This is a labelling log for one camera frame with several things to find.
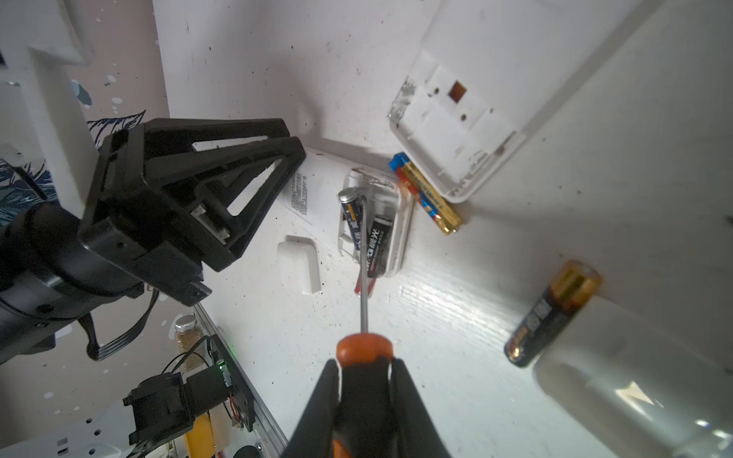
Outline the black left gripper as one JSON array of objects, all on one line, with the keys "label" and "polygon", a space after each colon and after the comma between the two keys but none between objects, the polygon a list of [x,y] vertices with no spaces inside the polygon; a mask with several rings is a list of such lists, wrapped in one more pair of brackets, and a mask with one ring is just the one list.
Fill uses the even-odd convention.
[{"label": "black left gripper", "polygon": [[[191,148],[198,143],[201,151]],[[90,252],[183,305],[236,263],[305,161],[282,118],[157,118],[103,142],[78,230]]]}]

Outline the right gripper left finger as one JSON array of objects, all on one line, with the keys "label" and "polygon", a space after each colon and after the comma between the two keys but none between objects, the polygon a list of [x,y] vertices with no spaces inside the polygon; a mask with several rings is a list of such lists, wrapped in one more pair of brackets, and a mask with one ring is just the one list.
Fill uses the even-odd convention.
[{"label": "right gripper left finger", "polygon": [[303,415],[281,454],[286,457],[333,456],[332,435],[339,404],[339,366],[328,360],[315,385]]}]

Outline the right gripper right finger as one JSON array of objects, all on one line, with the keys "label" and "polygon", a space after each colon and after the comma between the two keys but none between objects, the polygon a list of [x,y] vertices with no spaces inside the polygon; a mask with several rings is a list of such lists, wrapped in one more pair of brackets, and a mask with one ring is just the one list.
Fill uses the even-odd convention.
[{"label": "right gripper right finger", "polygon": [[391,404],[395,418],[397,457],[450,457],[401,359],[391,364]]}]

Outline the orange black screwdriver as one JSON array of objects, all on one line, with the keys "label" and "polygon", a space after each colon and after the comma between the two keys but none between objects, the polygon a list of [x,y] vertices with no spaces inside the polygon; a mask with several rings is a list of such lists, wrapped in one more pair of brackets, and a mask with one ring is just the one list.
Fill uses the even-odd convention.
[{"label": "orange black screwdriver", "polygon": [[392,343],[368,329],[368,200],[364,196],[360,250],[360,332],[337,345],[342,370],[340,401],[333,433],[335,457],[386,457],[394,420],[389,395]]}]

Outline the black battery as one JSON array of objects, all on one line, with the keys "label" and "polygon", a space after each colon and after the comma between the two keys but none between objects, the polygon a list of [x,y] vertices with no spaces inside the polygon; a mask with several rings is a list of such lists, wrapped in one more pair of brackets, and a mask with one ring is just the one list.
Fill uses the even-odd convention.
[{"label": "black battery", "polygon": [[379,273],[379,265],[381,263],[384,250],[389,245],[389,237],[393,227],[393,219],[386,215],[376,215],[370,227],[368,234],[368,278],[377,278]]},{"label": "black battery", "polygon": [[362,228],[364,222],[364,196],[362,191],[357,187],[349,187],[343,189],[338,194],[339,202],[342,207],[343,215],[349,233],[357,251],[361,250],[362,244]]}]

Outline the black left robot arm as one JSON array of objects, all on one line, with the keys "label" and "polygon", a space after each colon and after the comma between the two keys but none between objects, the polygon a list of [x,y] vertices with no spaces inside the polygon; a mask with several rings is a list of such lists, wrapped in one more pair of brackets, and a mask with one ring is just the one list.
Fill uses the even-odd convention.
[{"label": "black left robot arm", "polygon": [[158,118],[107,137],[82,217],[40,202],[2,230],[2,360],[53,349],[79,323],[102,361],[146,322],[103,345],[97,307],[146,286],[187,306],[207,298],[204,269],[244,255],[306,156],[280,118]]}]

